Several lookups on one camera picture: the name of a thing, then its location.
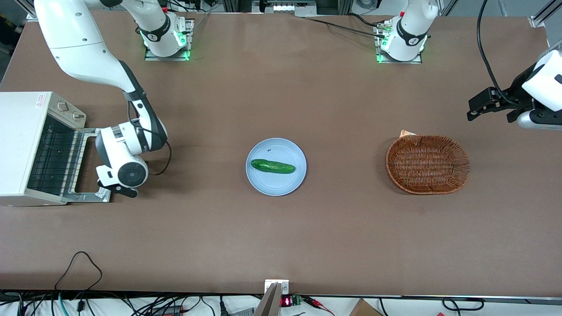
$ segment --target cucumber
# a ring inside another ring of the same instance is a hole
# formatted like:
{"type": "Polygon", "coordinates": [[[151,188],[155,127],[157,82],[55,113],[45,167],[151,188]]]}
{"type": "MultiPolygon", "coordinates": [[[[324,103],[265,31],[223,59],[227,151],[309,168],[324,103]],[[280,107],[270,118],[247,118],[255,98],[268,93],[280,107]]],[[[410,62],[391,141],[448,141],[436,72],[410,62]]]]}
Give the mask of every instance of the cucumber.
{"type": "Polygon", "coordinates": [[[289,174],[294,172],[294,166],[282,162],[269,161],[265,159],[254,159],[250,163],[252,167],[263,172],[289,174]]]}

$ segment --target wicker basket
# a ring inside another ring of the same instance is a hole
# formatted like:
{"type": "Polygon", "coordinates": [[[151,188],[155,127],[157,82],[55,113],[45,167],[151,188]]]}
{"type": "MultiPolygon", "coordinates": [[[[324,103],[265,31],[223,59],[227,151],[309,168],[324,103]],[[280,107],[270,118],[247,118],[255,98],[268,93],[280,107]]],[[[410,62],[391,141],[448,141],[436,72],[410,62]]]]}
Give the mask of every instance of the wicker basket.
{"type": "Polygon", "coordinates": [[[386,166],[397,186],[420,195],[453,193],[470,173],[466,152],[440,135],[400,137],[388,149],[386,166]]]}

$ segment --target digital display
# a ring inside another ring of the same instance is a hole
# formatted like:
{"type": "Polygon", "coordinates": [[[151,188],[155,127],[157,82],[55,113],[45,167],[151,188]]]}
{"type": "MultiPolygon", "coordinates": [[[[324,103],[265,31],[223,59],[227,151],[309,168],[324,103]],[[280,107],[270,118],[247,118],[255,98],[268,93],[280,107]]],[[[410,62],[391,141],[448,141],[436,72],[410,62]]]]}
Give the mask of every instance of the digital display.
{"type": "Polygon", "coordinates": [[[283,295],[281,297],[281,307],[289,307],[289,306],[293,306],[292,295],[283,295]]]}

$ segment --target light blue plate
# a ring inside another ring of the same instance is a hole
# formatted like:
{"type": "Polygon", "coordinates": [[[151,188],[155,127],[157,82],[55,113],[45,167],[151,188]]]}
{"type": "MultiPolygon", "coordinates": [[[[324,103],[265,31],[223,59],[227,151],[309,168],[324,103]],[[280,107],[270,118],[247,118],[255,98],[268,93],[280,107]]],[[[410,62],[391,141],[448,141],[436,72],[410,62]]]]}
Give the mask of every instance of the light blue plate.
{"type": "Polygon", "coordinates": [[[270,138],[257,144],[246,160],[248,180],[263,194],[271,196],[287,195],[301,185],[306,175],[306,158],[298,146],[288,139],[270,138]],[[252,167],[254,159],[283,162],[295,167],[293,173],[279,174],[259,171],[252,167]]]}

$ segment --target table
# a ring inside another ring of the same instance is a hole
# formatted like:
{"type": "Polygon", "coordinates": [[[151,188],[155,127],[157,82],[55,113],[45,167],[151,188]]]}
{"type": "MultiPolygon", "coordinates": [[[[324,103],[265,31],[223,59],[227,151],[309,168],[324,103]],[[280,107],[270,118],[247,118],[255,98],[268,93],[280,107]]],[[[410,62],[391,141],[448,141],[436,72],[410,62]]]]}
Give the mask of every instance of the table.
{"type": "MultiPolygon", "coordinates": [[[[253,14],[211,15],[189,62],[145,62],[126,12],[94,17],[166,124],[173,161],[135,199],[1,208],[0,288],[52,288],[85,250],[104,272],[98,290],[257,293],[287,278],[310,294],[562,295],[562,134],[521,129],[505,113],[466,120],[468,99],[491,85],[475,18],[438,18],[423,64],[391,65],[376,63],[372,38],[253,14]],[[401,129],[459,142],[468,184],[443,196],[397,189],[384,157],[401,129]],[[245,175],[250,149],[270,137],[307,157],[288,196],[264,196],[245,175]]],[[[525,18],[486,18],[482,37],[502,87],[546,48],[525,18]]],[[[122,93],[65,75],[37,23],[1,90],[55,91],[90,127],[126,120],[122,93]]],[[[151,168],[167,155],[147,155],[151,168]]],[[[80,258],[61,287],[95,278],[80,258]]]]}

